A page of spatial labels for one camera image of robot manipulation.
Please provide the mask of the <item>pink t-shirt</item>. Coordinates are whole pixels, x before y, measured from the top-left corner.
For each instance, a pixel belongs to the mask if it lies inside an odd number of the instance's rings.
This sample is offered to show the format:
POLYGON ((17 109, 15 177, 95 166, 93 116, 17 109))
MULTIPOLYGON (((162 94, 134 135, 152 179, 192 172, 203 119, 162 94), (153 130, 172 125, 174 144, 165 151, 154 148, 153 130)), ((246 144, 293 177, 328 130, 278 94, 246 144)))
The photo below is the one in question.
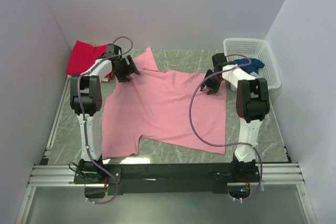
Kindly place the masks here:
POLYGON ((103 158, 137 154, 140 137, 224 154, 226 84, 217 94, 196 91, 204 74, 160 72, 151 49, 134 63, 141 74, 117 83, 104 103, 103 158))

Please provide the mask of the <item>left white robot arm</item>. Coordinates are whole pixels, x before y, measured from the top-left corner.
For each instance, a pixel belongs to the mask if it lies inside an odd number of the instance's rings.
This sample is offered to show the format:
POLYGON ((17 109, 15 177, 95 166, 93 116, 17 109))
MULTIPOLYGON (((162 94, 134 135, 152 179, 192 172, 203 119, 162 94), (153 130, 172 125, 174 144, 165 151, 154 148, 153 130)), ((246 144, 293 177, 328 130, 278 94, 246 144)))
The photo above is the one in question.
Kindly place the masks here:
POLYGON ((81 159, 85 162, 98 161, 102 156, 97 116, 103 105, 101 81, 109 74, 118 82, 130 82, 130 75, 140 72, 132 57, 125 56, 121 47, 108 44, 87 70, 70 78, 70 107, 80 125, 81 159))

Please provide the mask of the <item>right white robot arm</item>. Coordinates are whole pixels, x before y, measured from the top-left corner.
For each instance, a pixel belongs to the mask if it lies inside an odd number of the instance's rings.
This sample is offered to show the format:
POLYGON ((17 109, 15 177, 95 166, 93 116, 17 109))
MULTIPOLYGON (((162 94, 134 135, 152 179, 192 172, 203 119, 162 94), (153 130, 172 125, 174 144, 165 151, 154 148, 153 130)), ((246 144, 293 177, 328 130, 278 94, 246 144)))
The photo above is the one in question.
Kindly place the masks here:
POLYGON ((250 163, 256 159, 259 129, 269 113, 270 102, 268 83, 265 78, 257 78, 245 71, 253 61, 243 55, 241 60, 228 61, 224 53, 212 56, 213 69, 209 69, 200 89, 208 89, 207 94, 216 94, 223 81, 236 89, 236 112, 240 118, 238 143, 233 161, 250 163))

